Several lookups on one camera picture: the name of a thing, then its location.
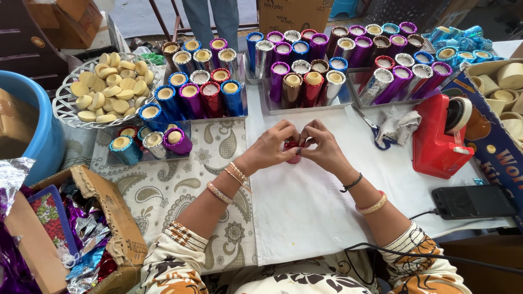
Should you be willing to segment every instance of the scissors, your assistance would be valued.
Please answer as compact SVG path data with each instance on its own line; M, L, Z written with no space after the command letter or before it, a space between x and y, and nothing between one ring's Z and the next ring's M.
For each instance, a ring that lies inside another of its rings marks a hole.
M387 136L383 136L382 141L383 141L383 144L385 145L385 147L380 146L379 143L376 142L376 138L378 137L378 133L380 132L380 127L376 126L376 124L374 124L372 121L370 121L370 119L368 119L363 113L361 113L361 111L359 111L359 109L357 109L354 106L353 106L353 108L363 118L363 120L366 121L367 124L370 126L372 132L374 133L374 144L376 145L376 147L378 147L379 150L388 150L391 147L391 144L394 144L394 145L397 144L396 140L391 139Z

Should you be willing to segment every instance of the blue stool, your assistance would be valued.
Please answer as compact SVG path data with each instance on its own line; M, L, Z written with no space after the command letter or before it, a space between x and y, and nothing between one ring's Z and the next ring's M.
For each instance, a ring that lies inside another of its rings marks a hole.
M65 152L62 124L53 115L49 96L43 88L21 74L0 71L0 88L29 103L40 112L31 143L22 157L36 159L24 184L31 186L56 173Z
M356 16L359 0L334 0L332 4L330 18L334 18L339 13L345 12L349 18Z

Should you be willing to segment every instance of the person's leg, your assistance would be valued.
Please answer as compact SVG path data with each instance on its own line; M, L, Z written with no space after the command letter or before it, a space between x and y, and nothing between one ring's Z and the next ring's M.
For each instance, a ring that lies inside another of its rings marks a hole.
M227 40L228 47L238 52L238 26L240 15L237 0L210 0L214 23L220 38Z
M214 39L214 34L207 0L181 0L181 3L196 40L201 42L202 48L210 49L209 43Z

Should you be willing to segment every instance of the paisley tablecloth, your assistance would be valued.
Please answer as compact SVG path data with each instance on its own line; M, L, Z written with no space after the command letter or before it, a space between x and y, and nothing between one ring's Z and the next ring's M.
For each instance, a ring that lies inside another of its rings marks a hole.
M246 150L245 120L193 123L191 133L190 159L123 166L106 164L112 138L98 130L90 169L118 184L147 246ZM220 218L205 254L204 274L257 264L252 195L244 188Z

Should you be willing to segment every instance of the woman's left hand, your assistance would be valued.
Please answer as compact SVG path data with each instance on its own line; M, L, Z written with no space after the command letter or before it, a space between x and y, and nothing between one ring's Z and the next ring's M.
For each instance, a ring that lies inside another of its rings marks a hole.
M280 164L291 159L301 149L294 147L282 151L281 143L285 139L298 142L299 137L296 127L291 122L282 120L261 134L258 140L235 160L235 163L245 176L255 173L258 169Z

